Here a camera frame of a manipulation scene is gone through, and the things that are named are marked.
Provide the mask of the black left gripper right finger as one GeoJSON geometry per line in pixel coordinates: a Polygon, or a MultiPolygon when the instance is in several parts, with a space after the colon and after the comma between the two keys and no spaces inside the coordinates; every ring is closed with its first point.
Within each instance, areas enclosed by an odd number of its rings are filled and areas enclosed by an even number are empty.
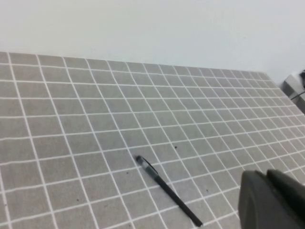
{"type": "Polygon", "coordinates": [[[266,173],[287,214],[300,227],[305,226],[305,187],[287,174],[274,169],[266,173]]]}

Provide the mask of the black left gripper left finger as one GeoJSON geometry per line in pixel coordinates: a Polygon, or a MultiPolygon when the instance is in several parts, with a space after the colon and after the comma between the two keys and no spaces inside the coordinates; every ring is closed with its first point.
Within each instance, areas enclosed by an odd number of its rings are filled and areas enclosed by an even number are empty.
{"type": "Polygon", "coordinates": [[[303,229],[287,214],[266,174],[244,171],[238,201],[243,229],[303,229]]]}

